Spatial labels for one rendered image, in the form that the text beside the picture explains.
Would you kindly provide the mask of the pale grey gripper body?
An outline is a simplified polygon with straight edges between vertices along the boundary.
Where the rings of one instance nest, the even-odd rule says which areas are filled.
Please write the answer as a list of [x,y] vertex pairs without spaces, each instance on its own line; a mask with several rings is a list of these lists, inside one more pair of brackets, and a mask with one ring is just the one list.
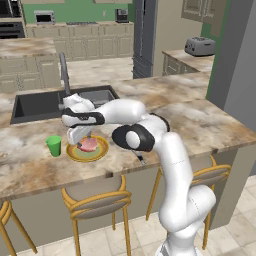
[[71,145],[79,143],[84,136],[87,136],[91,132],[91,130],[91,126],[77,126],[75,128],[69,128],[67,131],[68,142]]

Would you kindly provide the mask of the pink steak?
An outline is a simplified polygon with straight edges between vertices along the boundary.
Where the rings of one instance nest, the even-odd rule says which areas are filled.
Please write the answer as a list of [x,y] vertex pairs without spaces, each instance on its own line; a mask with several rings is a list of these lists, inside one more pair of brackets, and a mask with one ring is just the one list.
[[98,141],[96,138],[84,138],[80,142],[79,149],[84,152],[93,152],[98,147]]

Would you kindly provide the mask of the yellow green plate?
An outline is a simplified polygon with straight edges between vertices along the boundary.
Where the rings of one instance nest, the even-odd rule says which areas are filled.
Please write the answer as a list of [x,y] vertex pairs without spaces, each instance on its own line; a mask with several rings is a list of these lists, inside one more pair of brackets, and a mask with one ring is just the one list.
[[85,152],[80,150],[76,145],[68,144],[66,146],[66,154],[77,162],[92,162],[97,161],[108,152],[108,142],[101,136],[92,136],[97,140],[98,146],[92,152]]

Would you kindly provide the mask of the green cup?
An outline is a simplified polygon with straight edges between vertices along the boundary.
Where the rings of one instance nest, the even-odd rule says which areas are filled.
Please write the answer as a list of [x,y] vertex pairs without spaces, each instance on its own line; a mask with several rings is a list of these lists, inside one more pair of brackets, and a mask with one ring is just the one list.
[[46,144],[53,157],[58,157],[61,154],[61,137],[57,135],[49,136],[46,138]]

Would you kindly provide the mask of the black sink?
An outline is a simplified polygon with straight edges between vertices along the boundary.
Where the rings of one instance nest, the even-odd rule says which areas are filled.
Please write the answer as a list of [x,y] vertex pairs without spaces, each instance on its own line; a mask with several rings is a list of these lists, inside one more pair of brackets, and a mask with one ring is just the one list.
[[[119,98],[110,85],[72,89],[71,93],[91,100],[95,107]],[[59,104],[65,96],[64,90],[17,95],[10,124],[60,118]]]

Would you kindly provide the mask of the yellow stool with grey seat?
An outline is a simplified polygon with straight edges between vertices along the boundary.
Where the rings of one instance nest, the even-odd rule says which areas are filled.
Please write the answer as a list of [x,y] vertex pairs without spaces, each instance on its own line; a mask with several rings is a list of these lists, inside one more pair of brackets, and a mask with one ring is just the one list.
[[127,256],[131,256],[127,207],[132,193],[126,189],[126,177],[119,175],[94,183],[62,188],[62,199],[72,221],[76,256],[81,256],[78,221],[112,215],[112,229],[116,229],[115,213],[123,212]]
[[25,230],[24,226],[22,225],[21,221],[17,217],[13,207],[12,207],[12,202],[11,201],[5,201],[2,203],[0,206],[0,234],[3,237],[3,240],[6,244],[6,247],[8,251],[10,252],[11,256],[17,256],[16,251],[12,245],[12,242],[9,238],[9,235],[5,229],[5,225],[8,223],[9,219],[12,219],[22,235],[24,236],[25,240],[29,244],[30,248],[32,251],[37,254],[37,248],[33,241],[31,240],[30,236],[28,235],[27,231]]
[[[196,164],[195,161],[193,161],[192,167],[195,169],[192,186],[206,185],[211,190],[215,189],[216,183],[226,180],[231,171],[230,165],[217,164],[215,158],[212,155],[207,156],[206,159],[200,164]],[[156,192],[158,189],[158,185],[160,182],[160,178],[162,176],[163,176],[162,168],[159,167],[157,171],[155,183],[153,186],[152,194],[150,197],[150,201],[148,204],[146,219],[149,219],[151,209],[154,203],[154,199],[156,196]]]

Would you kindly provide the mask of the beige island cupboards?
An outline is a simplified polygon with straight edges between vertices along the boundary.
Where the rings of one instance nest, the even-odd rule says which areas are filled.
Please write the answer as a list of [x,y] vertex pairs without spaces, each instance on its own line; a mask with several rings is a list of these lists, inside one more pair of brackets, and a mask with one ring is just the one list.
[[60,86],[55,54],[0,59],[0,93]]

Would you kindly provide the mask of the beige base cupboard run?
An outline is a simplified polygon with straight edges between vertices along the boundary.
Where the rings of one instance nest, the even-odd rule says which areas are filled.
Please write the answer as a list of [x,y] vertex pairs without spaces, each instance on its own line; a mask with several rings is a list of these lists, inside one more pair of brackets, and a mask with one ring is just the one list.
[[27,24],[28,37],[51,38],[67,61],[84,61],[133,56],[134,24],[114,21],[96,24]]

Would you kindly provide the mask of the black hob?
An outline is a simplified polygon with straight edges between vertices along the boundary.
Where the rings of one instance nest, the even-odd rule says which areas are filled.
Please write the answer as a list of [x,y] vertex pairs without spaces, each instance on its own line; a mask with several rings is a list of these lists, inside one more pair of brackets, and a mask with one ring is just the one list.
[[90,22],[66,22],[67,26],[87,26],[87,25],[98,25],[95,21]]

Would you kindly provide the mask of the dark grey fridge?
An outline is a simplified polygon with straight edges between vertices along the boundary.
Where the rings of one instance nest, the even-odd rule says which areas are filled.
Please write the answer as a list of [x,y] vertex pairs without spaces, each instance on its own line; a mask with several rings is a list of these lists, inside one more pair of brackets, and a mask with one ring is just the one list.
[[135,0],[133,78],[153,75],[158,0]]

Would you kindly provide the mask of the silver toaster oven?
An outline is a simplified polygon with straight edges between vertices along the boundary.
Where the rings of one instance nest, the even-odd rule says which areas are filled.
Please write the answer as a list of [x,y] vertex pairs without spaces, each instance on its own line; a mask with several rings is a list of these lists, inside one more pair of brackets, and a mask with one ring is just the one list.
[[55,23],[55,14],[53,10],[36,10],[34,12],[34,17],[37,24]]

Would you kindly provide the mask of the black coffee machine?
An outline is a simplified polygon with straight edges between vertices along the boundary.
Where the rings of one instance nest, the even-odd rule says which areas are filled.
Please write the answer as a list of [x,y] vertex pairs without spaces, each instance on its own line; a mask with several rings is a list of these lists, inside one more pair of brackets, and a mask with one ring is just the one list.
[[128,10],[127,9],[116,9],[115,19],[117,23],[128,23]]

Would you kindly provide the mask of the grey toaster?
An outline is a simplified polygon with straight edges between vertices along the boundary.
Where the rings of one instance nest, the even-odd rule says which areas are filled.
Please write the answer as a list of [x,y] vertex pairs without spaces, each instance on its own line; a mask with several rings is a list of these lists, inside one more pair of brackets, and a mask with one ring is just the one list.
[[192,37],[186,41],[184,51],[195,57],[215,54],[216,42],[205,37]]

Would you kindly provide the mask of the black wall oven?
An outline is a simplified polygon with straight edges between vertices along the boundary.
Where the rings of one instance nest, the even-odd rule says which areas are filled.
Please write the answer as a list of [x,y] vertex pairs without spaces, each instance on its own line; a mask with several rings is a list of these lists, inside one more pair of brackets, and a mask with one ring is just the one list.
[[20,1],[0,0],[0,39],[24,37],[24,18]]

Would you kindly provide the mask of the beige wall cupboards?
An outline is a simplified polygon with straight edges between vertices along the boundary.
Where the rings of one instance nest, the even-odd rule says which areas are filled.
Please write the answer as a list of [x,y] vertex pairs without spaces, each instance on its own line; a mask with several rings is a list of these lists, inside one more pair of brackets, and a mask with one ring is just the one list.
[[183,0],[181,17],[207,24],[222,22],[227,0]]

